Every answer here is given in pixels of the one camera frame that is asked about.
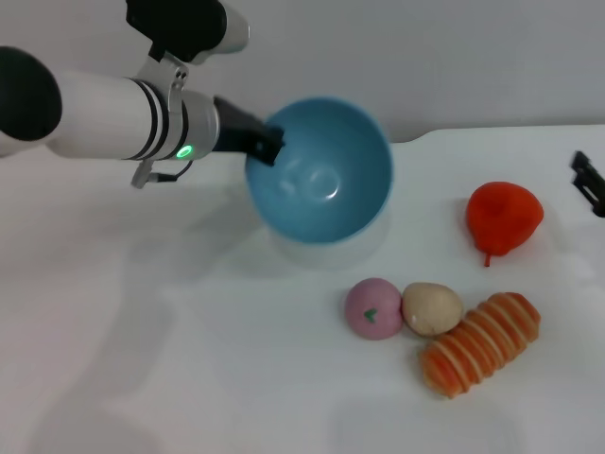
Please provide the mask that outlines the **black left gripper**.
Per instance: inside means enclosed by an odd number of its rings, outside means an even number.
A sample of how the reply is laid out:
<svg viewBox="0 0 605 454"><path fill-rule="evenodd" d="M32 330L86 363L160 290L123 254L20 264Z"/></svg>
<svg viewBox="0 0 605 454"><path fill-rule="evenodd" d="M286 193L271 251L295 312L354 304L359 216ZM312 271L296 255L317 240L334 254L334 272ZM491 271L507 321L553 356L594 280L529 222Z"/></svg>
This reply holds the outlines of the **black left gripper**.
<svg viewBox="0 0 605 454"><path fill-rule="evenodd" d="M218 137L213 151L242 152L266 166L274 166L285 145L285 131L265 125L251 113L236 107L227 99L215 96Z"/></svg>

